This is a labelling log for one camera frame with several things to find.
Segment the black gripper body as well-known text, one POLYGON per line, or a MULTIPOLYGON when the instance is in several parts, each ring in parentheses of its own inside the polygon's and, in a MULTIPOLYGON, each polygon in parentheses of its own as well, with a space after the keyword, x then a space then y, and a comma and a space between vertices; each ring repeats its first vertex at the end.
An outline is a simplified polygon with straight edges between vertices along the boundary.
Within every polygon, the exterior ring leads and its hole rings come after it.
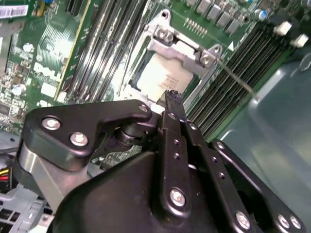
POLYGON ((227 219, 215 199, 205 194, 196 170, 182 160, 163 162, 142 153, 75 188, 62 201, 55 233, 228 233, 227 219), (174 216, 164 190, 178 188, 190 207, 188 216, 174 216))

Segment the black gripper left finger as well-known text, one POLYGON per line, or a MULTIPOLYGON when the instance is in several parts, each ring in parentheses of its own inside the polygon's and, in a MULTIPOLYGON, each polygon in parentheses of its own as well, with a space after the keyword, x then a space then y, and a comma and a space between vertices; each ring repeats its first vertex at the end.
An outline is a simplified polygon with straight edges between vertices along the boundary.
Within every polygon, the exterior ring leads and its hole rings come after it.
MULTIPOLYGON (((57 212, 75 188, 142 153, 155 153, 188 164, 182 120, 173 110, 174 90, 156 105, 140 100, 64 105, 32 110, 25 119, 17 152, 22 181, 31 177, 57 212)), ((182 190, 169 188, 174 216, 190 214, 182 190)))

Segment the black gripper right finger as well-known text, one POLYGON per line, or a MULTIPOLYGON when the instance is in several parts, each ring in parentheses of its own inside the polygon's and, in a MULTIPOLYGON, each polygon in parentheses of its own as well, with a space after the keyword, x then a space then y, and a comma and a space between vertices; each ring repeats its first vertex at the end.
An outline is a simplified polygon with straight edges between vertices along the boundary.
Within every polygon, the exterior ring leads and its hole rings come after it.
POLYGON ((212 208, 222 233, 305 233, 302 220, 225 143, 207 143, 186 119, 182 96, 173 93, 174 113, 182 120, 187 145, 204 175, 216 205, 212 208))

